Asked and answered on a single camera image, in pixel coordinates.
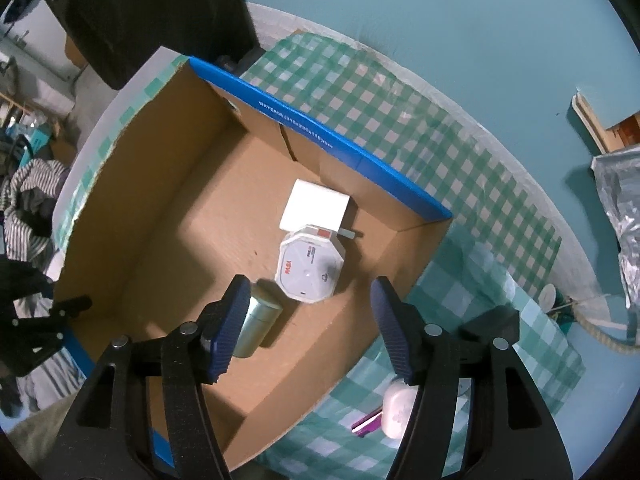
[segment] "purple object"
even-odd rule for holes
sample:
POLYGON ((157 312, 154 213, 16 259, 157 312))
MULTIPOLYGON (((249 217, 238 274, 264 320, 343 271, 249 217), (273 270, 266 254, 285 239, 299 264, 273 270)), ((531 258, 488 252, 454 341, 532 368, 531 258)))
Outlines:
POLYGON ((356 434, 360 438, 379 430, 382 425, 382 406, 369 415, 364 416, 358 422, 351 426, 351 433, 356 434))

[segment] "small white rectangular object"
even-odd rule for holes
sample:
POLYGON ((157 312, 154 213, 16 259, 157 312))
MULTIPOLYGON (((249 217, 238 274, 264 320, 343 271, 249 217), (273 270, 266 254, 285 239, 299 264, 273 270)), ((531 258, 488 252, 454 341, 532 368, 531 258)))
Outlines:
POLYGON ((291 233, 314 225, 337 232, 348 203, 348 195, 297 179, 284 208, 280 229, 291 233))

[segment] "green cylinder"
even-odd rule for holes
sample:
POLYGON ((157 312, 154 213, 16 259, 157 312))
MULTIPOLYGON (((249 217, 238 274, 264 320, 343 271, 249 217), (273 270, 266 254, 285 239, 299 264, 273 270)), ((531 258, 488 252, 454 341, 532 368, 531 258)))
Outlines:
POLYGON ((281 312, 282 307, 263 288, 252 283, 249 309, 240 330, 234 356, 251 357, 281 312))

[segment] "open cardboard box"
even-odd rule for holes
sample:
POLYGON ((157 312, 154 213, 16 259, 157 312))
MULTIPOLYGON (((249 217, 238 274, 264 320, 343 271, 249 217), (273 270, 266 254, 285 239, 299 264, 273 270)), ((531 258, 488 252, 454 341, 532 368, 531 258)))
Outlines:
MULTIPOLYGON (((334 297, 297 304, 272 283, 284 312, 265 348, 234 358, 217 384, 204 386, 233 469, 356 363, 378 334, 370 283, 386 275, 407 294, 450 214, 360 147, 204 62, 185 61, 155 92, 102 164, 56 286, 59 300, 91 296, 94 306, 72 329, 94 361, 113 337, 162 337, 196 319, 235 274, 273 280, 285 235, 278 224, 297 178, 352 197, 343 227, 358 236, 343 239, 334 297)), ((150 408, 166 436, 159 380, 150 380, 150 408)))

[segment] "silver wrapper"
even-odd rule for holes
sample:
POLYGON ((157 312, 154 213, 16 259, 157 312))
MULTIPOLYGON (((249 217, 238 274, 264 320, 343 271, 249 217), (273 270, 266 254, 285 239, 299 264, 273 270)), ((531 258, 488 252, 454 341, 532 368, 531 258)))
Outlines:
POLYGON ((620 243, 618 259, 626 307, 640 310, 640 145, 597 156, 591 169, 620 243))

